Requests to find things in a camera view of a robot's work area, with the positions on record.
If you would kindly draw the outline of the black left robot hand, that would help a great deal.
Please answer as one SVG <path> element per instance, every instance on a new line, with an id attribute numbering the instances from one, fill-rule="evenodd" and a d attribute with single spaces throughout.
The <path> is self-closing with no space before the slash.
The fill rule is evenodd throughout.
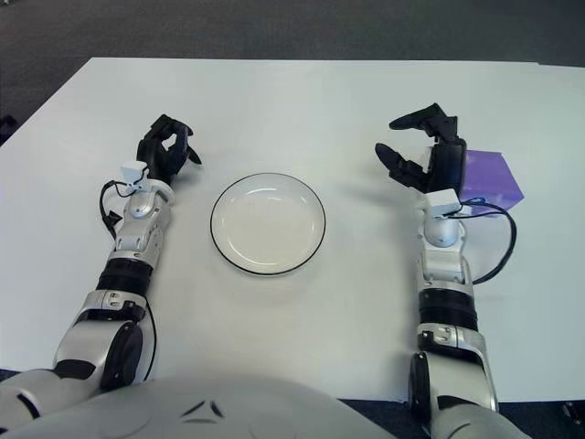
<path id="1" fill-rule="evenodd" d="M 193 130 L 188 125 L 162 114 L 139 142 L 136 160 L 147 164 L 149 178 L 171 186 L 187 160 L 202 164 L 188 143 L 192 135 Z"/>

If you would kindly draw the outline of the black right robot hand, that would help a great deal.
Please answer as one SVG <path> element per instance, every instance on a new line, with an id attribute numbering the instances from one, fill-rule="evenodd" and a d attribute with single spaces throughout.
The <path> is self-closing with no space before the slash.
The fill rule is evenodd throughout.
<path id="1" fill-rule="evenodd" d="M 466 172 L 467 144 L 458 135 L 457 117 L 447 115 L 438 103 L 434 103 L 395 119 L 388 127 L 395 131 L 420 130 L 434 139 L 426 168 L 405 159 L 389 146 L 377 143 L 375 153 L 391 179 L 422 194 L 444 189 L 461 193 Z"/>

